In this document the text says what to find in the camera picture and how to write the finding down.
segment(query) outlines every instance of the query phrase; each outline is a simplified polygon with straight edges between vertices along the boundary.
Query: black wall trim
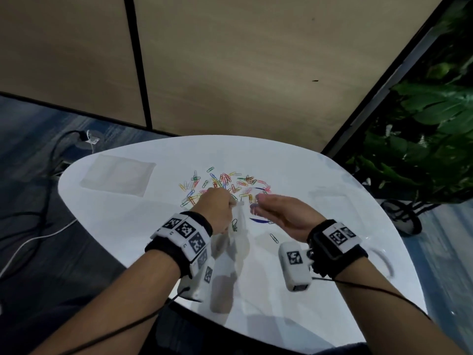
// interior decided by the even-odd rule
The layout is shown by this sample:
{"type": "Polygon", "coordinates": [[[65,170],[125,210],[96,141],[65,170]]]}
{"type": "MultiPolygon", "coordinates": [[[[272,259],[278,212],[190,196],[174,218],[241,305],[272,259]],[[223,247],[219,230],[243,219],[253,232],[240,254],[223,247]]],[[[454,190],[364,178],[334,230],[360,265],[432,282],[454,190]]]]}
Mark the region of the black wall trim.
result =
{"type": "MultiPolygon", "coordinates": [[[[437,23],[440,19],[442,14],[450,7],[450,5],[455,0],[442,0],[441,3],[436,7],[434,12],[429,16],[429,18],[425,21],[422,27],[417,31],[417,33],[412,37],[412,39],[407,43],[406,47],[401,51],[399,56],[393,61],[393,63],[387,68],[386,72],[381,76],[377,83],[373,86],[373,88],[367,93],[365,98],[361,101],[357,108],[353,111],[353,113],[348,117],[345,123],[340,127],[340,129],[335,133],[332,139],[327,143],[327,145],[323,148],[322,154],[327,154],[328,151],[335,145],[336,142],[340,139],[340,137],[345,133],[347,129],[350,128],[352,122],[359,116],[361,111],[366,107],[366,105],[372,100],[372,98],[378,93],[381,87],[388,81],[389,77],[393,75],[393,73],[397,70],[397,68],[404,62],[406,57],[412,52],[412,50],[416,47],[419,41],[425,36],[425,34],[437,23]]],[[[367,124],[371,118],[365,120],[364,124],[367,124]]]]}
{"type": "Polygon", "coordinates": [[[130,39],[132,41],[133,56],[135,58],[136,75],[138,76],[139,92],[141,93],[141,102],[143,103],[143,113],[145,115],[146,128],[151,131],[153,123],[151,121],[150,102],[148,101],[148,91],[146,89],[145,70],[143,59],[141,57],[141,46],[139,45],[138,24],[136,21],[135,2],[133,0],[124,0],[126,17],[128,20],[128,29],[130,30],[130,39]]]}
{"type": "Polygon", "coordinates": [[[78,111],[78,110],[75,110],[73,108],[53,105],[53,104],[48,103],[48,102],[38,101],[38,100],[35,100],[35,99],[32,99],[32,98],[23,97],[23,96],[19,96],[19,95],[13,95],[11,93],[7,93],[7,92],[3,92],[3,91],[0,91],[0,95],[2,95],[4,97],[8,97],[8,98],[13,98],[13,99],[16,99],[18,101],[29,102],[29,103],[33,103],[35,105],[53,108],[53,109],[56,109],[58,111],[77,113],[81,116],[86,116],[86,117],[90,117],[90,118],[94,118],[94,119],[97,119],[97,120],[106,121],[106,122],[110,122],[110,123],[114,123],[114,124],[120,124],[122,126],[132,127],[132,128],[136,128],[136,129],[139,129],[139,130],[142,130],[142,131],[148,131],[148,132],[152,132],[152,133],[156,133],[156,134],[162,134],[164,136],[169,136],[169,137],[178,137],[177,134],[162,132],[162,131],[156,131],[156,130],[148,129],[147,127],[143,127],[143,126],[140,126],[140,125],[137,125],[137,124],[132,124],[132,123],[124,122],[124,121],[119,121],[119,120],[116,120],[116,119],[113,119],[113,118],[100,116],[100,115],[94,114],[94,113],[78,111]]]}

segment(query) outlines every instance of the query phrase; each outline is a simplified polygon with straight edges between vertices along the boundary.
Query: wristband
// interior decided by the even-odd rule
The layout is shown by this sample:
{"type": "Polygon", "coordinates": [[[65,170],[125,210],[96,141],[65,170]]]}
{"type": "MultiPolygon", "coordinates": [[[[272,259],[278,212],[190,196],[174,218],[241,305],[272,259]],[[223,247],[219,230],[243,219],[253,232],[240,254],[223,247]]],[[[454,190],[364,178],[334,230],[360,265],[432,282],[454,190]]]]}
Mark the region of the wristband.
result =
{"type": "Polygon", "coordinates": [[[314,227],[307,239],[312,268],[321,276],[332,279],[361,257],[368,257],[359,245],[361,239],[343,223],[330,219],[314,227]]]}
{"type": "Polygon", "coordinates": [[[181,277],[197,274],[210,256],[212,226],[196,212],[174,214],[152,236],[145,252],[156,249],[171,256],[179,266],[181,277]]]}

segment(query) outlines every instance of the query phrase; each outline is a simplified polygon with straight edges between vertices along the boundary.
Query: hand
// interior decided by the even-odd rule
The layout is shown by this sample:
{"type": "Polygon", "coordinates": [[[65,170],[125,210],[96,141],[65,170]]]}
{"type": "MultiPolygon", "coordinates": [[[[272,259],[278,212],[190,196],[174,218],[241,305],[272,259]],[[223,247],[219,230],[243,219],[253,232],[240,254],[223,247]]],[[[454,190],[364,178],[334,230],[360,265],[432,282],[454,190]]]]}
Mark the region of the hand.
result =
{"type": "Polygon", "coordinates": [[[191,210],[203,215],[212,226],[213,233],[218,234],[228,228],[233,218],[232,207],[235,205],[228,190],[209,188],[191,210]]]}
{"type": "Polygon", "coordinates": [[[256,195],[257,203],[250,204],[251,214],[275,222],[297,241],[306,242],[313,227],[325,217],[297,198],[283,195],[256,195]]]}

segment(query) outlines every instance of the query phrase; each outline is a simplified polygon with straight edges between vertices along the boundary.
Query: right hand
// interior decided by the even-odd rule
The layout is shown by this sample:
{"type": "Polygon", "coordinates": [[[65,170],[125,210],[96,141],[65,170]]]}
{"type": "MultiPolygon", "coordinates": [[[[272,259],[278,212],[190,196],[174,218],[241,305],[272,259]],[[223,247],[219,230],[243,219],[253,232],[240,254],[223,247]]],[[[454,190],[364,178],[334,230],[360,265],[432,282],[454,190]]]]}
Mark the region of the right hand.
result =
{"type": "Polygon", "coordinates": [[[300,242],[307,242],[312,228],[325,220],[322,214],[297,198],[258,194],[256,200],[257,203],[250,204],[251,214],[274,222],[300,242]]]}

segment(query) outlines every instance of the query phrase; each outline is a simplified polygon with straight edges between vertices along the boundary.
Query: floor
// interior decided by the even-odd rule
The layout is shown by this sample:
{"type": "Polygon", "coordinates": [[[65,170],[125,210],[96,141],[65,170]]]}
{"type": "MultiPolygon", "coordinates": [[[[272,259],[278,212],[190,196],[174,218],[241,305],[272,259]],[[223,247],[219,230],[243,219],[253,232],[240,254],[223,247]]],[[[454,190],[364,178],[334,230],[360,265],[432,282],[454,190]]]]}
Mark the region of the floor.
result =
{"type": "MultiPolygon", "coordinates": [[[[97,151],[164,137],[2,96],[0,125],[0,217],[41,208],[45,160],[57,137],[65,131],[93,130],[103,134],[97,151]]],[[[90,153],[90,149],[76,147],[73,136],[61,150],[70,161],[90,153]]],[[[72,219],[57,192],[53,193],[47,233],[72,219]]],[[[0,267],[31,234],[3,238],[30,228],[35,222],[32,216],[0,221],[0,267]]],[[[419,274],[429,314],[446,334],[473,354],[473,202],[440,206],[422,215],[422,223],[422,234],[403,239],[419,274]]],[[[33,248],[26,247],[10,270],[21,267],[33,248]]],[[[56,237],[44,240],[32,261],[18,274],[0,279],[0,332],[65,300],[97,294],[123,270],[75,223],[56,237]]],[[[179,354],[198,354],[205,348],[205,334],[186,337],[189,328],[193,327],[195,333],[195,322],[189,322],[185,314],[173,308],[166,318],[166,326],[157,325],[158,343],[163,347],[179,354]]]]}

